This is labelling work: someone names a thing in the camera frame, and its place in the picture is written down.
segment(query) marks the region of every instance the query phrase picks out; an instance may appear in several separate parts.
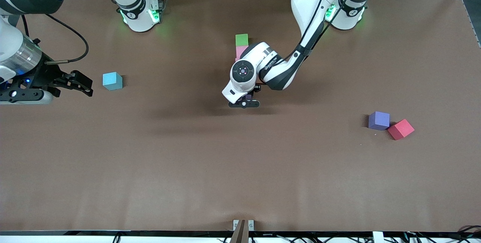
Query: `foam cube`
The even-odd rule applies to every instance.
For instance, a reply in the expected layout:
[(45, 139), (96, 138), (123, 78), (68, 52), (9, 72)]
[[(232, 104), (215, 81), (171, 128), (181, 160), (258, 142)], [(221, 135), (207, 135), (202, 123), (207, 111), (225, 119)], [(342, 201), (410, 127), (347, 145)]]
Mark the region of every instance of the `foam cube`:
[(411, 134), (413, 131), (414, 128), (406, 119), (403, 119), (392, 127), (388, 128), (388, 132), (395, 140), (400, 140)]
[(368, 128), (386, 130), (389, 127), (389, 113), (374, 112), (369, 116)]
[(236, 47), (240, 47), (240, 46), (249, 46), (248, 34), (236, 35)]
[(240, 58), (242, 53), (245, 51), (245, 49), (247, 48), (248, 46), (237, 46), (236, 47), (236, 58)]
[(108, 90), (122, 89), (122, 76), (117, 72), (110, 72), (103, 74), (102, 85)]

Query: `brown table surface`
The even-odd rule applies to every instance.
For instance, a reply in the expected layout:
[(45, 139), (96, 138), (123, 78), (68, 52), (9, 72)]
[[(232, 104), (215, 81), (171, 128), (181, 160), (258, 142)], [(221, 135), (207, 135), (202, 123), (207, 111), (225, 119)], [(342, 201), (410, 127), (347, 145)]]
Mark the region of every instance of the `brown table surface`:
[[(285, 91), (258, 109), (221, 94), (235, 34), (288, 54), (290, 0), (168, 0), (135, 33), (110, 0), (55, 14), (89, 41), (62, 69), (94, 80), (49, 106), (2, 106), (0, 229), (455, 231), (481, 222), (481, 50), (461, 0), (370, 0), (330, 29)], [(82, 42), (43, 15), (30, 35), (55, 59)], [(102, 73), (125, 75), (108, 91)], [(407, 118), (395, 141), (373, 111)]]

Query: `purple cube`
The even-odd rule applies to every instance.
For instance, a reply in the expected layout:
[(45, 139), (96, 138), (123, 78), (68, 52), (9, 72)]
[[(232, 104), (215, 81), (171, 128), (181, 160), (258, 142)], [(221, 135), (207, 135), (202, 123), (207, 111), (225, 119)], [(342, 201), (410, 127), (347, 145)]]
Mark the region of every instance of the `purple cube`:
[(389, 127), (389, 113), (374, 112), (369, 116), (368, 128), (386, 130)]

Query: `light blue cube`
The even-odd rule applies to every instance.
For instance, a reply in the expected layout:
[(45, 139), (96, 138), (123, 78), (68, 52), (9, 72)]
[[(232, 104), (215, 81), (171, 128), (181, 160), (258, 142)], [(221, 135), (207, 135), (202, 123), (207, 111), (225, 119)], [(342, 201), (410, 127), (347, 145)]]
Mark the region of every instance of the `light blue cube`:
[(122, 89), (122, 76), (117, 72), (105, 73), (103, 74), (102, 85), (110, 91)]

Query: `red cube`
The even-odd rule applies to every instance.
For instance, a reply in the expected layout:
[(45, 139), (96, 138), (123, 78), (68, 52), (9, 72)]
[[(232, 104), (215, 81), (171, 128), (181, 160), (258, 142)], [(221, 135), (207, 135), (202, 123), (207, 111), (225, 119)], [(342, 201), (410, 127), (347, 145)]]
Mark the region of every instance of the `red cube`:
[(396, 123), (395, 125), (393, 125), (392, 127), (388, 128), (388, 132), (390, 133), (390, 135), (392, 135), (392, 137), (395, 140), (400, 140), (406, 137), (407, 135), (411, 134), (413, 131), (414, 131), (414, 128), (406, 119), (403, 119), (398, 123)]

